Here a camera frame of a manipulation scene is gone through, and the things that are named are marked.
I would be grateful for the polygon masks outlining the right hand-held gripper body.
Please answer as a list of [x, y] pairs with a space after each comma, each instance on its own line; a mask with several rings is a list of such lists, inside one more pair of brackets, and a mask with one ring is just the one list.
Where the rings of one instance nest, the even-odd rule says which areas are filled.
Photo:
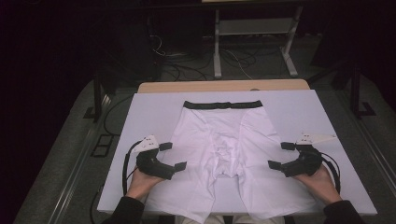
[[302, 133], [301, 137], [295, 142], [296, 149], [300, 153], [298, 160], [304, 164], [308, 175], [314, 174], [322, 162], [327, 164], [333, 175], [337, 175], [336, 161], [330, 155], [314, 148], [314, 144], [334, 140], [335, 138], [335, 134]]

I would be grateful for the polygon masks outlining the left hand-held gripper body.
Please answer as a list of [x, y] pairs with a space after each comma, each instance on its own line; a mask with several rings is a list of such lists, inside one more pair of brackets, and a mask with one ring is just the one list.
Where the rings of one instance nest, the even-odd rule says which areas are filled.
[[154, 135], [146, 136], [143, 140], [132, 146], [132, 152], [136, 153], [136, 166], [140, 172], [165, 178], [163, 166], [157, 159], [160, 145]]

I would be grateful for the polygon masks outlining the white shorts with black waistband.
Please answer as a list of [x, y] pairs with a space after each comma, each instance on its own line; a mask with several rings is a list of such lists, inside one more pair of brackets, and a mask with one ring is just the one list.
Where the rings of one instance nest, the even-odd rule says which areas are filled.
[[164, 163], [184, 161], [186, 169], [150, 192], [156, 210], [203, 223], [218, 200], [220, 177], [238, 179], [239, 198], [254, 219], [280, 217], [315, 204], [305, 187], [269, 168], [269, 161], [289, 161], [293, 154], [280, 138], [260, 101], [231, 104], [186, 102]]

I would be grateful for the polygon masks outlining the person's left hand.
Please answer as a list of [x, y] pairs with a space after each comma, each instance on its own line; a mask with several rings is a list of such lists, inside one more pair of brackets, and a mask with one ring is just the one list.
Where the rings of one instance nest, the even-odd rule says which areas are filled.
[[158, 176], [151, 176], [142, 173], [138, 168], [135, 169], [132, 177], [130, 187], [128, 188], [125, 196], [142, 200], [146, 197], [151, 189], [162, 182], [163, 179]]

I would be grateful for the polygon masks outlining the person's right hand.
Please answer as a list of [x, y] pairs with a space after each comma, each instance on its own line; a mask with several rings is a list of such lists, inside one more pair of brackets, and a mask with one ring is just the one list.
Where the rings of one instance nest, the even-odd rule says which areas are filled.
[[313, 175], [296, 175], [294, 179], [302, 182], [314, 196], [326, 205], [342, 200], [324, 165], [321, 165]]

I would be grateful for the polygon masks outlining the white table cover sheet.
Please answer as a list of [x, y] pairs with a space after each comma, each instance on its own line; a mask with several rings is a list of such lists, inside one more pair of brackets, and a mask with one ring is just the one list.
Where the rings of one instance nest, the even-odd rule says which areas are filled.
[[[194, 104], [241, 104], [260, 101], [265, 108], [281, 142], [294, 143], [302, 133], [335, 134], [328, 116], [312, 90], [305, 91], [218, 91], [218, 92], [168, 92], [168, 93], [138, 93], [133, 97], [127, 114], [123, 130], [120, 135], [113, 162], [100, 198], [98, 209], [101, 212], [115, 211], [120, 198], [124, 194], [124, 187], [130, 181], [128, 174], [136, 165], [136, 153], [132, 146], [146, 136], [154, 135], [159, 144], [173, 142], [171, 138], [178, 124], [182, 107], [186, 102]], [[351, 201], [355, 209], [362, 215], [373, 215], [376, 210], [353, 168], [340, 140], [314, 144], [314, 148], [330, 155], [338, 163], [341, 171], [341, 194]], [[171, 149], [160, 151], [158, 161], [165, 165], [163, 154]], [[298, 150], [286, 150], [293, 154], [287, 163], [295, 160]], [[238, 179], [235, 177], [220, 177], [215, 183], [217, 201], [213, 204], [209, 215], [249, 215], [239, 198]], [[317, 198], [311, 193], [315, 204], [300, 212], [289, 215], [314, 214], [323, 208]], [[151, 214], [165, 213], [148, 205], [145, 211]]]

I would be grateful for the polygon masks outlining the person's legs in beige trousers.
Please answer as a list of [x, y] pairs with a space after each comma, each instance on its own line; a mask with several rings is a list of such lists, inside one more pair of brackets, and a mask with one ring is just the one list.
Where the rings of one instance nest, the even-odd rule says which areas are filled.
[[[188, 217], [176, 216], [176, 224], [200, 224], [199, 222], [192, 220]], [[210, 215], [204, 222], [204, 224], [226, 224], [224, 216], [212, 216]], [[268, 219], [256, 220], [251, 216], [233, 216], [231, 224], [285, 224], [285, 218], [283, 217], [272, 217]]]

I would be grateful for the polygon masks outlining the wooden table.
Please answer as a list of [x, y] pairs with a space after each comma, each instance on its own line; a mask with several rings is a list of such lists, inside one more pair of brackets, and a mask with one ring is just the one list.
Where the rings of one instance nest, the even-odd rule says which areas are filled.
[[303, 79], [211, 80], [180, 82], [146, 82], [138, 93], [207, 92], [207, 91], [288, 91], [309, 90]]

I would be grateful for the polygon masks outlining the black metal stand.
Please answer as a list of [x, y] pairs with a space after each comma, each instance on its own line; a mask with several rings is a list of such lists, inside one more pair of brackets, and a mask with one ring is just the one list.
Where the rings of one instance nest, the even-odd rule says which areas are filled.
[[350, 82], [350, 109], [357, 119], [365, 116], [375, 116], [374, 110], [367, 102], [360, 101], [361, 72], [358, 65], [353, 65]]
[[93, 76], [93, 106], [89, 107], [84, 119], [93, 119], [96, 123], [104, 114], [115, 92], [115, 81], [108, 72], [96, 71]]

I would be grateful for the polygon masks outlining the white metal stand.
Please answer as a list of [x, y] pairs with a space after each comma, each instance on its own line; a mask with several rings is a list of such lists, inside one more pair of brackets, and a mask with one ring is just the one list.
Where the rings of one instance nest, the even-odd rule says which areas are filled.
[[219, 38], [226, 35], [280, 35], [288, 36], [287, 42], [280, 49], [289, 74], [297, 77], [298, 72], [290, 57], [290, 48], [300, 21], [303, 7], [297, 7], [291, 18], [252, 19], [252, 20], [222, 20], [219, 10], [215, 14], [215, 45], [213, 53], [214, 77], [221, 78]]

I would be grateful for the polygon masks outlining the metal floor rail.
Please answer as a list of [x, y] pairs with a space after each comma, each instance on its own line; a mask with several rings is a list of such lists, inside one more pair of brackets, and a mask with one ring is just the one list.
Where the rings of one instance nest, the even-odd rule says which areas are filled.
[[98, 105], [91, 94], [80, 94], [75, 101], [46, 160], [52, 187], [58, 192], [50, 206], [46, 224], [60, 224], [75, 194], [93, 141], [100, 129], [102, 107], [111, 99], [105, 95]]
[[391, 168], [389, 162], [386, 160], [385, 155], [382, 153], [379, 144], [375, 141], [373, 136], [370, 134], [369, 129], [363, 123], [363, 117], [375, 116], [374, 110], [370, 107], [367, 102], [363, 102], [361, 105], [351, 107], [352, 114], [355, 118], [357, 129], [361, 133], [364, 141], [368, 145], [369, 153], [382, 176], [384, 177], [390, 191], [396, 197], [396, 173]]

